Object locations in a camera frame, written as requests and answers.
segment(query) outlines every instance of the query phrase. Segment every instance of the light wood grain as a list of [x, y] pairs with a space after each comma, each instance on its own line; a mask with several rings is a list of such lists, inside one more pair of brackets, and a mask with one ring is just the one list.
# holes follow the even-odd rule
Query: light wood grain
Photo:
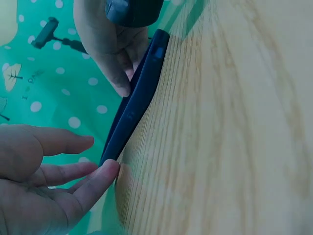
[[313, 1], [211, 0], [172, 28], [116, 184], [133, 235], [313, 234]]

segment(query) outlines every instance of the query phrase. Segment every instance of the human hand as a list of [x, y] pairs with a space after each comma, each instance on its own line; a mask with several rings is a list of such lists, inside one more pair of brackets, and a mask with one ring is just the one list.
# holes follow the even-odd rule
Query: human hand
[[[0, 234], [68, 233], [112, 184], [119, 163], [41, 163], [43, 156], [81, 153], [93, 141], [62, 129], [0, 126]], [[85, 176], [69, 189], [48, 188]]]
[[130, 93], [130, 79], [148, 46], [148, 29], [110, 22], [105, 0], [75, 0], [74, 21], [87, 53], [120, 96]]

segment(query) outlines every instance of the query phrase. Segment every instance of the green tablecloth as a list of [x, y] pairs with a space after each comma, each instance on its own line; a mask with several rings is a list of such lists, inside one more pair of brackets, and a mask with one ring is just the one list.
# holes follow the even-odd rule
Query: green tablecloth
[[[164, 3], [160, 19], [171, 4]], [[0, 124], [24, 123], [92, 135], [95, 145], [83, 154], [59, 155], [44, 162], [98, 163], [121, 98], [88, 55], [57, 41], [42, 49], [32, 46], [49, 17], [59, 21], [56, 37], [79, 40], [73, 1], [0, 0]], [[150, 37], [157, 27], [158, 22], [149, 28]], [[121, 234], [115, 229], [119, 225], [114, 225], [117, 215], [105, 213], [105, 207], [115, 204], [112, 195], [107, 198], [110, 201], [101, 199], [70, 234]]]

